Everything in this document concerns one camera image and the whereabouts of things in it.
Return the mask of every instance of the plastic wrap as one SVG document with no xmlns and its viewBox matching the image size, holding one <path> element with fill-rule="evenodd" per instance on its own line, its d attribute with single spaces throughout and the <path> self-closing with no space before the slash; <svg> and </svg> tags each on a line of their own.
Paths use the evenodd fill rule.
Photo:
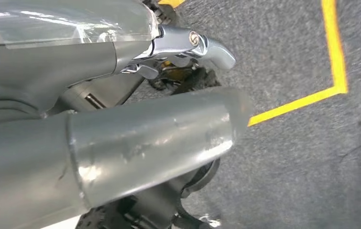
<svg viewBox="0 0 361 229">
<path fill-rule="evenodd" d="M 137 0 L 0 0 L 0 45 L 7 48 L 149 41 L 157 26 Z"/>
</svg>

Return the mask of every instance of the yellow line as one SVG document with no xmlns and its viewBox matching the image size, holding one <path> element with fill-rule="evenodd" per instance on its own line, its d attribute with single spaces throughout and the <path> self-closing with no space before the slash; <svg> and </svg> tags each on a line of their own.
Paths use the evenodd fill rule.
<svg viewBox="0 0 361 229">
<path fill-rule="evenodd" d="M 185 0 L 160 0 L 159 4 L 171 5 L 173 8 L 176 8 L 180 4 L 182 4 L 184 1 Z"/>
<path fill-rule="evenodd" d="M 261 123 L 263 121 L 269 120 L 271 118 L 274 118 L 276 116 L 285 114 L 287 112 L 296 110 L 298 108 L 307 106 L 309 104 L 313 104 L 315 102 L 321 101 L 323 99 L 329 98 L 331 96 L 334 96 L 336 94 L 339 94 L 339 91 L 337 90 L 336 87 L 331 87 L 328 88 L 326 90 L 314 93 L 314 94 L 310 94 L 304 98 L 298 99 L 296 101 L 293 101 L 291 103 L 288 104 L 284 104 L 282 106 L 279 106 L 273 110 L 270 111 L 266 111 L 264 113 L 258 114 L 256 116 L 253 116 L 250 120 L 249 120 L 249 124 L 248 126 L 254 125 L 254 124 L 258 124 Z"/>
<path fill-rule="evenodd" d="M 345 60 L 340 43 L 338 20 L 336 14 L 335 0 L 321 0 L 322 13 L 325 24 L 326 40 L 328 43 L 330 68 L 333 76 L 334 86 L 326 90 L 308 95 L 291 103 L 282 105 L 273 110 L 258 114 L 249 120 L 248 126 L 258 124 L 276 116 L 297 110 L 301 107 L 329 98 L 331 96 L 347 93 L 348 86 L 346 80 Z"/>
<path fill-rule="evenodd" d="M 336 16 L 336 1 L 322 0 L 323 20 L 325 24 L 326 40 L 328 42 L 330 68 L 332 70 L 333 83 L 340 93 L 347 93 L 347 81 L 345 60 L 340 43 L 338 17 Z"/>
</svg>

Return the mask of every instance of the gray carpet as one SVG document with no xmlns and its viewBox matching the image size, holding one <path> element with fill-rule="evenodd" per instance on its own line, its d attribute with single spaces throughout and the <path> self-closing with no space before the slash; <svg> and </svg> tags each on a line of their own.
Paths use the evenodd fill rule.
<svg viewBox="0 0 361 229">
<path fill-rule="evenodd" d="M 217 75 L 256 114 L 332 86 L 319 0 L 187 0 L 177 11 L 237 56 Z M 192 213 L 226 229 L 361 228 L 361 1 L 338 1 L 338 14 L 349 93 L 248 128 L 185 201 Z M 143 84 L 131 101 L 162 95 Z"/>
</svg>

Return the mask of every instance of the black cable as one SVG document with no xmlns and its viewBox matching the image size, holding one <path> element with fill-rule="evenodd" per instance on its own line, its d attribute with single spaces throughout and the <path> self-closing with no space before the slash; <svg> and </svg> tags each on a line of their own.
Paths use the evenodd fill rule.
<svg viewBox="0 0 361 229">
<path fill-rule="evenodd" d="M 347 157 L 348 155 L 350 155 L 351 153 L 355 152 L 355 151 L 358 150 L 358 149 L 361 149 L 361 145 L 358 146 L 358 147 L 356 147 L 356 148 L 354 148 L 354 149 L 352 149 L 352 150 L 350 150 L 349 152 L 347 152 L 347 153 L 345 153 L 345 154 L 343 154 L 343 155 L 339 155 L 339 156 L 341 157 L 340 162 L 342 162 L 345 157 Z"/>
</svg>

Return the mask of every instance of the yellow tape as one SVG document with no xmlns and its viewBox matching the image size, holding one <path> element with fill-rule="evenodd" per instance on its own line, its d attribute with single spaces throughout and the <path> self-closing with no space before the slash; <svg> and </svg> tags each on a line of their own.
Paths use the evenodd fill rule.
<svg viewBox="0 0 361 229">
<path fill-rule="evenodd" d="M 160 0 L 159 4 L 171 5 L 173 8 L 176 8 L 180 4 L 182 4 L 184 1 L 185 0 Z"/>
<path fill-rule="evenodd" d="M 291 103 L 282 105 L 273 110 L 258 114 L 249 120 L 248 126 L 258 124 L 276 116 L 297 110 L 301 107 L 321 101 L 331 96 L 347 93 L 345 60 L 340 43 L 338 20 L 335 0 L 322 0 L 322 13 L 325 24 L 326 40 L 328 43 L 330 68 L 333 76 L 334 86 L 326 90 L 308 95 Z"/>
</svg>

